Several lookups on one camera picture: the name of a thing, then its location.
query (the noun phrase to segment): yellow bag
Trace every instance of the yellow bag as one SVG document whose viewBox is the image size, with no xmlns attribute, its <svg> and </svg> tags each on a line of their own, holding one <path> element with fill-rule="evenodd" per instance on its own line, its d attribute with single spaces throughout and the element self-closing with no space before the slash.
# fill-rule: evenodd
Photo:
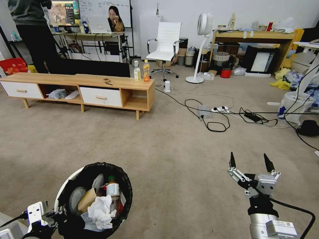
<svg viewBox="0 0 319 239">
<path fill-rule="evenodd" d="M 28 72 L 38 73 L 34 65 L 28 65 Z"/>
</svg>

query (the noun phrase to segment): bottle cap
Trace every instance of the bottle cap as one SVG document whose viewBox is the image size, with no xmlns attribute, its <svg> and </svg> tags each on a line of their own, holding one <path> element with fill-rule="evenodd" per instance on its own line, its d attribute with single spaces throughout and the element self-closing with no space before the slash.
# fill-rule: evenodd
<svg viewBox="0 0 319 239">
<path fill-rule="evenodd" d="M 108 177 L 108 180 L 109 180 L 109 181 L 114 180 L 114 179 L 115 179 L 115 176 L 114 176 L 114 175 L 110 175 L 110 176 Z"/>
</svg>

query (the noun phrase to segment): white office chair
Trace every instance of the white office chair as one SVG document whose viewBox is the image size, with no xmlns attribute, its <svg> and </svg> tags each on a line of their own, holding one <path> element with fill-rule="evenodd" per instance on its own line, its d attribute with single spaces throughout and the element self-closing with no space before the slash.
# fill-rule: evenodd
<svg viewBox="0 0 319 239">
<path fill-rule="evenodd" d="M 159 22 L 159 30 L 157 33 L 157 39 L 149 39 L 147 41 L 147 51 L 148 56 L 147 59 L 155 59 L 162 61 L 162 68 L 161 69 L 154 69 L 150 75 L 162 72 L 163 73 L 163 81 L 165 79 L 165 72 L 172 73 L 176 75 L 178 78 L 178 74 L 170 71 L 169 69 L 165 69 L 164 65 L 166 61 L 171 61 L 173 57 L 178 52 L 179 48 L 179 35 L 180 35 L 180 27 L 181 23 L 168 23 L 168 22 Z M 155 40 L 158 42 L 156 51 L 150 53 L 150 41 Z"/>
</svg>

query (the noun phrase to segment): red bucket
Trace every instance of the red bucket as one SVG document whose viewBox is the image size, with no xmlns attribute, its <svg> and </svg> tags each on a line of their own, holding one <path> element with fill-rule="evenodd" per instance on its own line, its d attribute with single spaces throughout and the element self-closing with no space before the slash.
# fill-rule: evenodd
<svg viewBox="0 0 319 239">
<path fill-rule="evenodd" d="M 220 77 L 229 78 L 231 74 L 232 70 L 222 70 L 222 72 L 220 73 Z"/>
</svg>

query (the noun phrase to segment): white fan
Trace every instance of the white fan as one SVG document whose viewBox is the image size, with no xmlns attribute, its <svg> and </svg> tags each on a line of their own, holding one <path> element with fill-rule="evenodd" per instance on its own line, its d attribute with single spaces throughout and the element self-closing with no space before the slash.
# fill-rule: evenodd
<svg viewBox="0 0 319 239">
<path fill-rule="evenodd" d="M 207 41 L 207 39 L 209 39 L 209 37 L 211 36 L 212 31 L 213 31 L 213 16 L 206 13 L 202 13 L 201 15 L 199 15 L 198 22 L 197 22 L 197 34 L 199 36 L 205 35 L 205 38 L 199 48 L 194 76 L 186 77 L 186 81 L 189 83 L 198 84 L 204 81 L 203 78 L 197 76 L 197 70 L 198 70 L 199 60 L 200 60 L 203 46 L 205 42 Z"/>
</svg>

